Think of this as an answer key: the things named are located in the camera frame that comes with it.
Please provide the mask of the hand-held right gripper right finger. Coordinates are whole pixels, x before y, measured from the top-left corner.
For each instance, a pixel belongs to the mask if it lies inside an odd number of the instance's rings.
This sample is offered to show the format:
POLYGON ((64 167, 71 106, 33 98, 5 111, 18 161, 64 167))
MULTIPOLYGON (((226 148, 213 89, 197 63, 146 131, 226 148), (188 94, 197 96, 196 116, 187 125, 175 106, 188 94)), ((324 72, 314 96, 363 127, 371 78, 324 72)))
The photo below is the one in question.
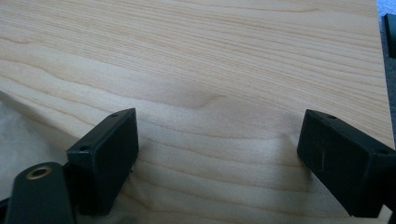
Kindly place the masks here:
POLYGON ((306 110, 297 146, 301 161, 353 217, 396 217, 396 150, 341 119, 306 110))

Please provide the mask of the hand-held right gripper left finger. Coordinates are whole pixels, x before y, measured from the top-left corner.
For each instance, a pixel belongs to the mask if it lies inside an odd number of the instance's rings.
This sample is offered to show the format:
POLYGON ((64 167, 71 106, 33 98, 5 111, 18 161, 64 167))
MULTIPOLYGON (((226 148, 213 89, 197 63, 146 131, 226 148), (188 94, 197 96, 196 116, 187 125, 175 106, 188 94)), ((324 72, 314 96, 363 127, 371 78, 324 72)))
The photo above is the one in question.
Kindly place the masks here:
POLYGON ((84 215, 107 215, 139 151, 136 112, 113 113, 67 150, 73 200, 84 215))

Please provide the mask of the beige cloth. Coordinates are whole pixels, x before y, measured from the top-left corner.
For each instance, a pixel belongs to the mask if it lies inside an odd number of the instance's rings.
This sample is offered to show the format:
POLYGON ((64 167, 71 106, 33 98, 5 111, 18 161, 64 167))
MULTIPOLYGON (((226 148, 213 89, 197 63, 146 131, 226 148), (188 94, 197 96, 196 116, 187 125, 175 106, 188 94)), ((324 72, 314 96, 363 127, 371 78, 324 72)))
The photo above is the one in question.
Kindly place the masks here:
POLYGON ((0 100, 0 224, 137 224, 116 199, 105 216, 80 213, 62 152, 0 100))

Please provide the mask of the black metal stand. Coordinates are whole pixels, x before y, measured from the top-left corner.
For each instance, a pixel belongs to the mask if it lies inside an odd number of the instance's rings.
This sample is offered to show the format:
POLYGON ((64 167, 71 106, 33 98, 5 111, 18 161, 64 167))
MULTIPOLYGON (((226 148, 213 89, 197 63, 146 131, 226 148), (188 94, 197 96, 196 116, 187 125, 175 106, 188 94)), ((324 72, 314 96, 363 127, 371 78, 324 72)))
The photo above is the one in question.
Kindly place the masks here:
POLYGON ((389 57, 396 59, 396 15, 387 13, 384 16, 389 57))

